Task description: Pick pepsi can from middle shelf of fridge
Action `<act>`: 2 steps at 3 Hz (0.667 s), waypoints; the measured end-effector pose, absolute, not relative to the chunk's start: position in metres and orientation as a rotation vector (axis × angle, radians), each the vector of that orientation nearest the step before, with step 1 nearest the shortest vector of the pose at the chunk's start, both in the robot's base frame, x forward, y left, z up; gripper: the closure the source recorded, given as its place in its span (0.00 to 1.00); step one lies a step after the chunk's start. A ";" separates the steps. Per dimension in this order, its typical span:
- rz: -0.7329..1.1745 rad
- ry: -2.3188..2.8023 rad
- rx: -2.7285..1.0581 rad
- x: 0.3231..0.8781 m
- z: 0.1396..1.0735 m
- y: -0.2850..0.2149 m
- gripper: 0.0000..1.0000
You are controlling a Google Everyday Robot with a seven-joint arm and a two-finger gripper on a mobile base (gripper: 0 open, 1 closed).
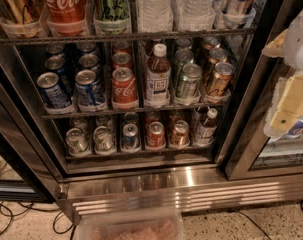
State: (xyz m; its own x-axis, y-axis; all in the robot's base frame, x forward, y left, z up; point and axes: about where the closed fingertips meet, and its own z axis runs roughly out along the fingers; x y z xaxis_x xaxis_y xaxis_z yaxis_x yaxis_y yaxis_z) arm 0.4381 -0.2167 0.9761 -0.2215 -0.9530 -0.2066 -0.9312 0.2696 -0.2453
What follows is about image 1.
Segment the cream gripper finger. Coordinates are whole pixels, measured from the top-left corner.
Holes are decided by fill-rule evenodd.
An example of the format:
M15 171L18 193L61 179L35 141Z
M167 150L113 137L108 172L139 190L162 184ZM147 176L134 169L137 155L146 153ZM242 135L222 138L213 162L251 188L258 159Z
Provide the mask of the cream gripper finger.
M270 58L283 57L286 34L287 30L282 31L273 41L262 49L262 54Z

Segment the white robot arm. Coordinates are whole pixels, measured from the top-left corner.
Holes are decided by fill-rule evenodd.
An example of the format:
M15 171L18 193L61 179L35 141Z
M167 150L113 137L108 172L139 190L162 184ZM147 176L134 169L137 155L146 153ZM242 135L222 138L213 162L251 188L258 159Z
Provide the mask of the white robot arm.
M265 119L264 134L278 138L303 116L303 9L287 29L263 48L262 54L282 57L295 70L291 77L279 78Z

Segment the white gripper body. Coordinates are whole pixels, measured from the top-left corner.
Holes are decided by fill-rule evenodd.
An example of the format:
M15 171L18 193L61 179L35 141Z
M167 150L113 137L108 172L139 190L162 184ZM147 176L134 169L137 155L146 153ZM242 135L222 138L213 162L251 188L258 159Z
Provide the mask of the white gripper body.
M263 132L271 138L281 137L303 116L303 71L289 78L280 77L268 109Z

